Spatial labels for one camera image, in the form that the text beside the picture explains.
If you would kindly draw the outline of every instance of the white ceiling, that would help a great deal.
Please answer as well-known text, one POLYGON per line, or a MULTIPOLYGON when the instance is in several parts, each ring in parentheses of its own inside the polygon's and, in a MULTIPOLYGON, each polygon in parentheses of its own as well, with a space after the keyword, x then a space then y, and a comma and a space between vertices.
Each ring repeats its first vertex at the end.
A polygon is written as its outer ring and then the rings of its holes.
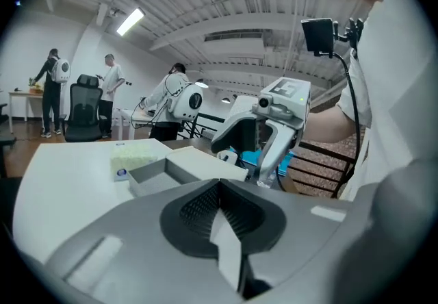
MULTIPOLYGON (((47 0, 51 9, 54 0, 47 0)), ((130 14, 140 7, 146 16, 134 32, 149 40, 151 49, 166 51, 185 63, 194 79, 206 79, 212 88, 237 94, 256 94, 278 76, 308 79, 312 98, 322 98, 343 81, 338 61, 315 58, 307 52, 301 19, 332 18, 343 31, 348 19, 365 18, 368 6, 361 0, 63 0, 97 15, 102 24, 110 12, 130 14), (203 45, 205 34, 236 29, 269 29, 263 52, 245 55, 211 54, 203 45)), ((336 52, 348 56, 348 44, 336 52)))

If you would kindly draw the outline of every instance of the man in white shirt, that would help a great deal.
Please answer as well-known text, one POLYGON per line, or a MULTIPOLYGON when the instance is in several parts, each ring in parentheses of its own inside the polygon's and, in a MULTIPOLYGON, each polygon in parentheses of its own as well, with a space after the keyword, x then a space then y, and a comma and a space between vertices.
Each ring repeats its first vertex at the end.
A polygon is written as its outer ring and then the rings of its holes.
POLYGON ((109 71, 105 77, 97 75, 103 81, 102 83, 102 98, 99 101, 99 115, 106 116, 107 123, 102 128, 103 138, 111 137, 112 125, 112 105, 116 90, 125 82, 125 76, 122 73, 122 67, 115 63, 114 56, 110 53, 105 56, 105 64, 109 66, 109 71))
MULTIPOLYGON (((350 57, 359 122, 369 128, 368 157, 341 195, 420 157, 438 154, 437 40, 417 0, 366 0, 372 10, 350 57)), ((349 87, 335 107, 310 113, 303 138, 338 142, 355 132, 349 87)))
POLYGON ((167 109, 167 101, 171 97, 178 97, 187 86, 189 79, 185 75, 185 67, 176 63, 169 74, 162 79, 152 94, 146 97, 140 107, 152 107, 157 105, 153 119, 153 127, 149 138, 156 140, 176 140, 181 119, 176 119, 167 109))

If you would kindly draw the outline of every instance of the wooden floor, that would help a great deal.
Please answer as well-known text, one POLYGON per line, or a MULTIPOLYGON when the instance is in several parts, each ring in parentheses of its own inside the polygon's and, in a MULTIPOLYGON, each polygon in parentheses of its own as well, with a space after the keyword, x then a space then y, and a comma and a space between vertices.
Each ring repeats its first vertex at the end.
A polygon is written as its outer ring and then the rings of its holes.
MULTIPOLYGON (((5 148, 6 171, 8 177, 22 177, 29 165, 38 146, 42 143, 65 143, 63 135, 55 135, 52 132, 51 138, 42 138, 40 136, 41 122, 29 121, 14 121, 14 135, 17 139, 15 145, 10 148, 5 148)), ((117 140, 118 128, 113 128, 113 138, 102 140, 109 141, 117 140)), ((123 127, 123 138, 128 139, 129 127, 123 127)), ((0 125, 0 132, 9 133, 8 122, 0 125)), ((136 130, 136 140, 148 138, 150 128, 141 128, 136 130)))

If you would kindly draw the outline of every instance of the ceiling light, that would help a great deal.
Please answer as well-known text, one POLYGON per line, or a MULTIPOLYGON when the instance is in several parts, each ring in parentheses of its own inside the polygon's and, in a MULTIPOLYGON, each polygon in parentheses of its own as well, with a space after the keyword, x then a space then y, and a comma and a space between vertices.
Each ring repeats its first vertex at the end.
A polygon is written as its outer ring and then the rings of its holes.
POLYGON ((196 80, 195 84, 200 88, 208 88, 208 85, 204 82, 204 79, 196 80))
POLYGON ((117 29, 118 34, 120 34, 120 36, 125 35, 125 33, 143 17, 144 13, 137 8, 129 15, 128 18, 125 19, 122 25, 117 29))

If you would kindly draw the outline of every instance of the woman with backpack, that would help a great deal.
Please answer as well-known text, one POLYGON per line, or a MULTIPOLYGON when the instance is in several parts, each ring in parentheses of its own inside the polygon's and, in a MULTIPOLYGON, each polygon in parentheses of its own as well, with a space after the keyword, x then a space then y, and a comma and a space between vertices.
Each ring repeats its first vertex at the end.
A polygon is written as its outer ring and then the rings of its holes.
POLYGON ((42 94, 42 120, 44 124, 44 132, 41 137, 50 138, 50 109, 53 110, 53 116, 55 120, 55 130, 53 131, 56 135, 61 135, 60 129, 60 101, 61 101, 61 84, 54 82, 52 80, 51 72, 53 67, 56 65, 60 57, 57 54, 57 49, 52 49, 49 52, 47 61, 42 66, 39 74, 32 81, 32 86, 34 86, 39 79, 46 74, 46 83, 44 85, 44 92, 42 94))

